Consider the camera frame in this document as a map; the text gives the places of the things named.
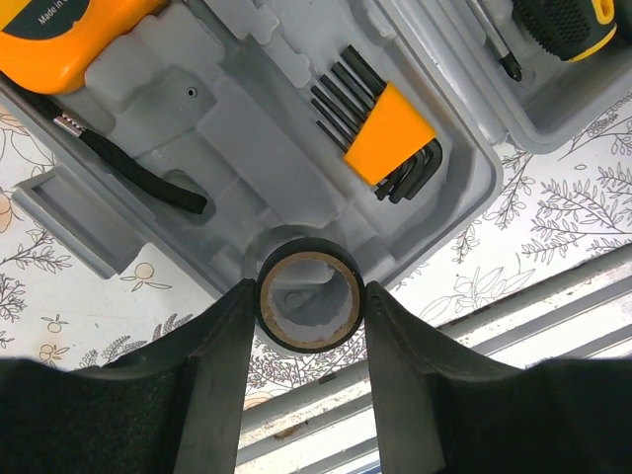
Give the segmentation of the long yellow black screwdriver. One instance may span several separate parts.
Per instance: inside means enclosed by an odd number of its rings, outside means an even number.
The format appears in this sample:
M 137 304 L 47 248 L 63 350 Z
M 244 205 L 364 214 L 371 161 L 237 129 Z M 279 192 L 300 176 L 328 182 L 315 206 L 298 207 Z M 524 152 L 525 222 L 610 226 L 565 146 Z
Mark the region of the long yellow black screwdriver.
M 522 81 L 522 68 L 482 1 L 467 0 L 470 10 L 483 28 L 490 48 L 506 74 L 515 82 Z

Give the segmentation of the short yellow black screwdriver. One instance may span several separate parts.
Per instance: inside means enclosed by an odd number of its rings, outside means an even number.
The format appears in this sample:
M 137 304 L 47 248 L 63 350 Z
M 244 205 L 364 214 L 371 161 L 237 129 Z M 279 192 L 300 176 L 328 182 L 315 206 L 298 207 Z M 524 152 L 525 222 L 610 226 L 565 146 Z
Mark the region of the short yellow black screwdriver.
M 545 51 L 565 62 L 595 54 L 617 32 L 612 0 L 515 0 L 513 12 Z

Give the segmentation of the orange tape measure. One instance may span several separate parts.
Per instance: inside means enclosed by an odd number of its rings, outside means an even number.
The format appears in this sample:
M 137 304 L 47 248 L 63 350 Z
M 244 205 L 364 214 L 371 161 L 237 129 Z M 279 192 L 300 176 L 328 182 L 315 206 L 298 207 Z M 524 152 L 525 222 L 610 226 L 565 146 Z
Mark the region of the orange tape measure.
M 1 79 L 43 119 L 82 141 L 112 170 L 150 196 L 201 214 L 207 198 L 146 170 L 99 132 L 86 128 L 53 101 L 85 85 L 103 50 L 164 1 L 3 1 Z

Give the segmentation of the orange hex key set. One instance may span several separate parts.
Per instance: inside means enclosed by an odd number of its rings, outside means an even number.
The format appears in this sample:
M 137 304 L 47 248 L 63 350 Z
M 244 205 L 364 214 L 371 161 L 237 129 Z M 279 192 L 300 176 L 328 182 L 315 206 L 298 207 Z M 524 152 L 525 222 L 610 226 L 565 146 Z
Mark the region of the orange hex key set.
M 378 200 L 411 200 L 438 172 L 443 148 L 434 127 L 353 45 L 310 92 L 316 125 Z

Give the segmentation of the grey plastic tool case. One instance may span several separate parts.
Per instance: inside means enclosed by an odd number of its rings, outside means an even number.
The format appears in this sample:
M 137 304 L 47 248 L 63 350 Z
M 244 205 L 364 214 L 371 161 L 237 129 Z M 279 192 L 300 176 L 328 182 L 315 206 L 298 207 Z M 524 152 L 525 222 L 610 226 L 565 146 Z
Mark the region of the grey plastic tool case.
M 631 87 L 616 32 L 565 62 L 482 1 L 522 68 L 512 80 L 466 1 L 164 1 L 53 101 L 154 175 L 207 198 L 193 214 L 123 178 L 1 79 L 1 102 L 56 157 L 16 203 L 104 278 L 152 244 L 214 292 L 307 236 L 344 247 L 368 279 L 402 277 L 499 195 L 501 145 L 551 152 Z M 438 172 L 380 201 L 316 125 L 310 88 L 353 45 L 437 132 Z

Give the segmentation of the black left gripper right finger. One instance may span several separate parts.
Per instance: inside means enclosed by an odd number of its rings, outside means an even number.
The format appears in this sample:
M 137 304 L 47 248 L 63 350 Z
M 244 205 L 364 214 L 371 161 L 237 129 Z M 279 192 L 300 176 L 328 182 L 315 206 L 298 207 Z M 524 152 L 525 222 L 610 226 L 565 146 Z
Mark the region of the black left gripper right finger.
M 520 369 L 461 345 L 370 283 L 364 326 L 385 473 L 627 473 L 631 362 Z

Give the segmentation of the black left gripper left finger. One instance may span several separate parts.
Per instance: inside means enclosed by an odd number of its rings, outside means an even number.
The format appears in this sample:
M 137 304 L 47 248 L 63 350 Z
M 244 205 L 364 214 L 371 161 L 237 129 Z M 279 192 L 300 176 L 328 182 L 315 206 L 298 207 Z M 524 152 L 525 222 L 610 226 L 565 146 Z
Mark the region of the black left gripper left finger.
M 231 473 L 255 329 L 255 284 L 103 366 L 1 362 L 5 473 Z

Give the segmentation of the black tape roll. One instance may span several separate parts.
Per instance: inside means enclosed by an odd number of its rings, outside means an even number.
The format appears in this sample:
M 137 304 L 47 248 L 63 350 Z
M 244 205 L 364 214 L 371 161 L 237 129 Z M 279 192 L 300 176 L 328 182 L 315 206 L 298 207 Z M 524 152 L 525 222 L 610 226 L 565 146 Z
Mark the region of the black tape roll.
M 319 354 L 349 340 L 363 319 L 358 264 L 335 242 L 302 237 L 275 249 L 256 286 L 257 322 L 288 352 Z

